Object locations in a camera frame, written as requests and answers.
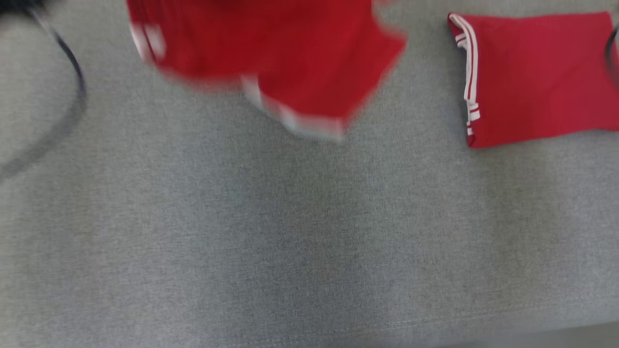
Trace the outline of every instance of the folded red shorts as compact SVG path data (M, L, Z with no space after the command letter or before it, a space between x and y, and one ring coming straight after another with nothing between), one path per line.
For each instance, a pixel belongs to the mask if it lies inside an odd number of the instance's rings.
M199 84L238 82L291 131L339 139L405 47L372 0L127 0L140 56Z
M604 58L608 13L501 18L449 14L466 50L470 147L619 130L619 90ZM617 60L613 47L614 60Z

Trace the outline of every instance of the gray table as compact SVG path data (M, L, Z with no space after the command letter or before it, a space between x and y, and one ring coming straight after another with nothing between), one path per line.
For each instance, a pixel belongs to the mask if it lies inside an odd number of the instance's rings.
M341 144L140 61L124 2L53 23L89 109L0 185L0 347L411 347L619 320L619 135L465 144L448 11L615 1L400 0L408 52ZM0 23L0 162L61 121L71 67Z

